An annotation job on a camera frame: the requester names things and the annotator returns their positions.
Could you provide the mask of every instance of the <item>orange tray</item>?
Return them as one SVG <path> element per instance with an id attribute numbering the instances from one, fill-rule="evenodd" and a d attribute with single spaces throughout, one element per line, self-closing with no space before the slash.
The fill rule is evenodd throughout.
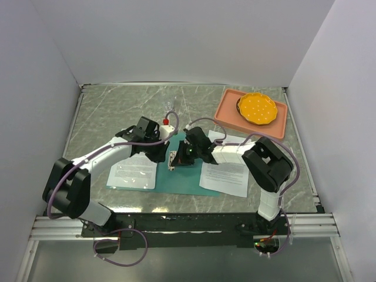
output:
<path id="1" fill-rule="evenodd" d="M 214 120 L 227 128 L 244 133 L 261 132 L 271 137 L 282 139 L 286 128 L 287 105 L 274 101 L 278 109 L 276 119 L 268 125 L 254 125 L 246 121 L 236 109 L 237 101 L 245 94 L 247 93 L 234 89 L 226 89 L 214 115 Z"/>

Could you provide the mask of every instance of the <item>gray marble surface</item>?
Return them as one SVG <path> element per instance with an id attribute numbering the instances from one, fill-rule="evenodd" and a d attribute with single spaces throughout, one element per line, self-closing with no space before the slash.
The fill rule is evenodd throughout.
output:
<path id="1" fill-rule="evenodd" d="M 83 156 L 108 142 L 122 128 L 134 125 L 141 116 L 161 122 L 165 102 L 175 100 L 175 110 L 182 129 L 190 120 L 213 117 L 225 89 L 261 92 L 273 100 L 286 102 L 281 88 L 254 88 L 223 85 L 93 85 L 83 88 L 83 99 L 66 158 Z M 202 121 L 207 133 L 220 131 L 212 122 Z M 246 137 L 228 130 L 230 135 Z M 299 181 L 284 196 L 285 209 L 292 212 L 316 212 L 312 189 L 308 181 L 300 145 L 290 115 L 287 118 L 283 142 L 292 149 L 301 167 Z M 109 190 L 106 188 L 109 169 L 92 182 L 91 198 L 117 212 L 253 212 L 260 202 L 260 187 L 249 178 L 248 197 L 222 194 L 219 197 Z"/>

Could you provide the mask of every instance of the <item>scalloped plate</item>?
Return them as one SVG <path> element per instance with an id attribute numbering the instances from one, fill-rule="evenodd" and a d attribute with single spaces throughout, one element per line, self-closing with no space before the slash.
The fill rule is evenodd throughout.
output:
<path id="1" fill-rule="evenodd" d="M 267 95 L 247 93 L 239 100 L 239 113 L 246 121 L 255 125 L 267 125 L 277 117 L 277 107 Z"/>

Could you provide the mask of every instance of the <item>white paper sheet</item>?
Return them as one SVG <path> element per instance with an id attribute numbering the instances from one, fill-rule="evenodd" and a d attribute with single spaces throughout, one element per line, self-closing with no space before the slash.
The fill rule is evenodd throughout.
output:
<path id="1" fill-rule="evenodd" d="M 157 164 L 144 153 L 135 154 L 111 167 L 107 186 L 154 189 Z"/>
<path id="2" fill-rule="evenodd" d="M 209 131 L 209 139 L 223 137 L 224 134 Z M 244 138 L 227 136 L 226 142 L 241 143 Z M 247 197 L 249 169 L 247 166 L 235 163 L 202 164 L 200 186 L 238 197 Z"/>

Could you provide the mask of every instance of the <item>white wall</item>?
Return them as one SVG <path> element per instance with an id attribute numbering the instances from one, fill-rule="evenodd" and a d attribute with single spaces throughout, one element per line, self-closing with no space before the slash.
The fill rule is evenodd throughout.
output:
<path id="1" fill-rule="evenodd" d="M 79 88 L 29 0 L 2 0 L 0 26 L 0 280 L 14 281 Z"/>
<path id="2" fill-rule="evenodd" d="M 288 86 L 334 0 L 32 0 L 79 83 Z"/>
<path id="3" fill-rule="evenodd" d="M 376 281 L 376 1 L 336 0 L 289 87 L 356 281 Z"/>

